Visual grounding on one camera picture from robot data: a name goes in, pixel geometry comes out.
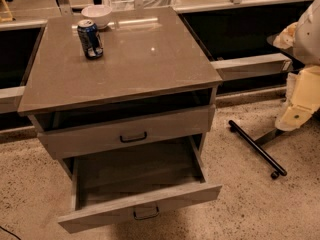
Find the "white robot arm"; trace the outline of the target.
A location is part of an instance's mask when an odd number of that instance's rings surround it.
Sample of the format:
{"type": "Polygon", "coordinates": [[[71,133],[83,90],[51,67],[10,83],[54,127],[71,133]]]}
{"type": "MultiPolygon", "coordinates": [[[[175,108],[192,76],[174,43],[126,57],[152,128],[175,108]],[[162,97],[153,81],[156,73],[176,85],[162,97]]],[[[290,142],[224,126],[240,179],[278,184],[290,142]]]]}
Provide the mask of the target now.
{"type": "Polygon", "coordinates": [[[320,109],[320,0],[314,0],[297,22],[284,28],[273,45],[291,48],[293,57],[304,64],[298,74],[288,74],[286,101],[275,121],[277,129],[293,131],[320,109]]]}

